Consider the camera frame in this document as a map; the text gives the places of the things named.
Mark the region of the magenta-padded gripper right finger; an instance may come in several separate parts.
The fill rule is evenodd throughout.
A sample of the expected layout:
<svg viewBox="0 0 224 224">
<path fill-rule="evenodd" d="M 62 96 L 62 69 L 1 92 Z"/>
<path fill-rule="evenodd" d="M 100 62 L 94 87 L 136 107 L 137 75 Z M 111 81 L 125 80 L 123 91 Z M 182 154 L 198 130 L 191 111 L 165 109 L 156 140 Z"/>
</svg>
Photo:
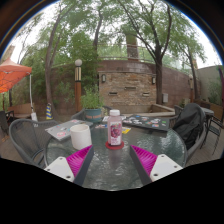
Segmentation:
<svg viewBox="0 0 224 224">
<path fill-rule="evenodd" d="M 167 155 L 155 155 L 134 145 L 130 146 L 130 156 L 143 185 L 147 185 L 182 169 L 180 165 Z"/>
</svg>

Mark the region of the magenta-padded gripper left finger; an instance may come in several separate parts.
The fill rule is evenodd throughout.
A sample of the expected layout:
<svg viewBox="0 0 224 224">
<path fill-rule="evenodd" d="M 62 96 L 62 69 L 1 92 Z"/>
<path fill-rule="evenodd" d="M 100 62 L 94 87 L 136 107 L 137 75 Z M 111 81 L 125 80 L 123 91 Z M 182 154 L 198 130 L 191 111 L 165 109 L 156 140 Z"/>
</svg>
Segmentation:
<svg viewBox="0 0 224 224">
<path fill-rule="evenodd" d="M 58 157 L 45 168 L 45 171 L 82 186 L 93 155 L 94 149 L 90 145 L 67 158 Z"/>
</svg>

